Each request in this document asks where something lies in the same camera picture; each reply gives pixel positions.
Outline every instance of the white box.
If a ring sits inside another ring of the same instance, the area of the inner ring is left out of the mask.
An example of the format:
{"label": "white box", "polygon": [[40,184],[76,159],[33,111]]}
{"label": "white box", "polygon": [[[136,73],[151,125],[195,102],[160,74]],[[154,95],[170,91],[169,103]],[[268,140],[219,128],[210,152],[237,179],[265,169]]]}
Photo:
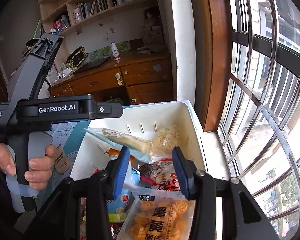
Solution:
{"label": "white box", "polygon": [[[89,127],[109,128],[152,140],[156,133],[155,123],[157,130],[167,124],[178,123],[183,128],[183,134],[189,138],[186,145],[180,145],[185,158],[192,160],[197,169],[207,170],[200,139],[203,134],[202,127],[188,100],[124,107],[120,118],[92,120]],[[109,144],[93,135],[85,134],[70,175],[71,178],[85,179],[93,174],[95,169],[91,163],[96,163],[97,154],[100,154],[98,145],[104,149],[109,148]]]}

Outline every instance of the blue gripper pad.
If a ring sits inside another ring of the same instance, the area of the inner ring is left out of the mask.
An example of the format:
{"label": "blue gripper pad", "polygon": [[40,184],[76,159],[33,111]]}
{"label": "blue gripper pad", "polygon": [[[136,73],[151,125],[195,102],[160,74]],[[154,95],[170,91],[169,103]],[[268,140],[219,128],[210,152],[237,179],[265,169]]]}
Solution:
{"label": "blue gripper pad", "polygon": [[114,188],[112,195],[114,199],[116,199],[119,194],[121,194],[124,179],[126,177],[127,169],[129,166],[130,161],[130,151],[128,147],[122,147],[120,154],[116,160],[118,165],[114,167],[114,169],[117,169],[115,178],[114,178]]}
{"label": "blue gripper pad", "polygon": [[172,150],[172,162],[178,178],[181,193],[186,199],[192,199],[195,194],[193,171],[188,165],[187,160],[183,156],[180,147],[174,147]]}

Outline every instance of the bottle with red label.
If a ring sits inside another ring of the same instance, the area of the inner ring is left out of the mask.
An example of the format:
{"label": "bottle with red label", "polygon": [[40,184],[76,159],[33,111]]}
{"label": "bottle with red label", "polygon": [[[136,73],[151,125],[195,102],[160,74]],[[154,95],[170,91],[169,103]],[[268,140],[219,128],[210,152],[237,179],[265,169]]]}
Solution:
{"label": "bottle with red label", "polygon": [[113,59],[114,60],[119,60],[120,59],[120,54],[118,51],[117,46],[115,45],[115,43],[111,43],[111,51],[112,51],[112,55],[113,55]]}

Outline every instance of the drawer knob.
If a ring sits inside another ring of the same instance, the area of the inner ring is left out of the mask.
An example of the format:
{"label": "drawer knob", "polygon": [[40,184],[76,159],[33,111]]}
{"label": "drawer knob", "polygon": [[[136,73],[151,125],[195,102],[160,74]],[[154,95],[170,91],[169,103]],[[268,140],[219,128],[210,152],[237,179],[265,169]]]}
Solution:
{"label": "drawer knob", "polygon": [[91,82],[91,83],[89,84],[89,86],[94,86],[94,85],[98,85],[98,84],[99,84],[98,81],[93,81],[93,82]]}
{"label": "drawer knob", "polygon": [[120,80],[120,78],[121,78],[121,76],[120,76],[120,74],[119,73],[117,73],[117,74],[115,74],[114,75],[115,76],[115,78],[117,79],[117,81],[118,81],[118,85],[122,85],[122,81]]}

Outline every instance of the wooden drawer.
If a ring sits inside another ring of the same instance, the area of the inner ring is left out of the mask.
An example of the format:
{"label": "wooden drawer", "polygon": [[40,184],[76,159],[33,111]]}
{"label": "wooden drawer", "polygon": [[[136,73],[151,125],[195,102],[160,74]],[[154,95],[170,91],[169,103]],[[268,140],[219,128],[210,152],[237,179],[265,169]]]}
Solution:
{"label": "wooden drawer", "polygon": [[[116,74],[120,75],[119,81],[115,77]],[[71,81],[70,85],[74,94],[80,96],[108,88],[121,87],[124,86],[124,83],[119,68],[114,68],[76,79]]]}
{"label": "wooden drawer", "polygon": [[173,101],[172,81],[127,87],[132,105]]}
{"label": "wooden drawer", "polygon": [[68,83],[52,87],[52,95],[55,97],[74,96]]}
{"label": "wooden drawer", "polygon": [[170,60],[155,60],[121,67],[124,83],[129,85],[172,80]]}

